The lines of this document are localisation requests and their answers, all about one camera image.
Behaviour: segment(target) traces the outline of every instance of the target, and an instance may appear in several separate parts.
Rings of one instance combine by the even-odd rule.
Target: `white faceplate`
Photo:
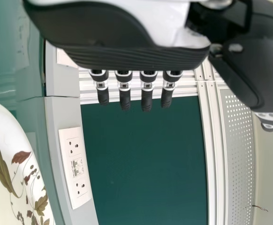
[[[83,135],[81,127],[61,129],[58,133],[68,194],[72,209],[76,209],[92,198]]]

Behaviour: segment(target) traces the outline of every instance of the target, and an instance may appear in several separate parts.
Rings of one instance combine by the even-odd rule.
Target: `green board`
[[[99,225],[207,225],[205,149],[198,97],[140,101],[121,111],[82,105]]]

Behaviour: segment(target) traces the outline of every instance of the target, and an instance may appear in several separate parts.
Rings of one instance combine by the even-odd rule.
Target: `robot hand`
[[[43,37],[64,49],[84,68],[192,70],[209,55],[209,61],[231,90],[256,113],[265,130],[273,131],[273,3],[266,0],[23,2]],[[173,85],[167,77],[169,74],[165,72],[164,103],[170,102],[172,87],[167,85]],[[123,99],[130,104],[128,92]]]

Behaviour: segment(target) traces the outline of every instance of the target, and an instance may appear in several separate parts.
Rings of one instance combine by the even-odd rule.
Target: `outlet faceplate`
[[[81,127],[58,131],[61,157],[72,209],[92,198]]]

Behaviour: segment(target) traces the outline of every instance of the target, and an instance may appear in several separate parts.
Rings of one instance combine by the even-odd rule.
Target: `white wall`
[[[254,225],[273,225],[273,132],[265,132],[255,117],[256,135],[256,197]]]

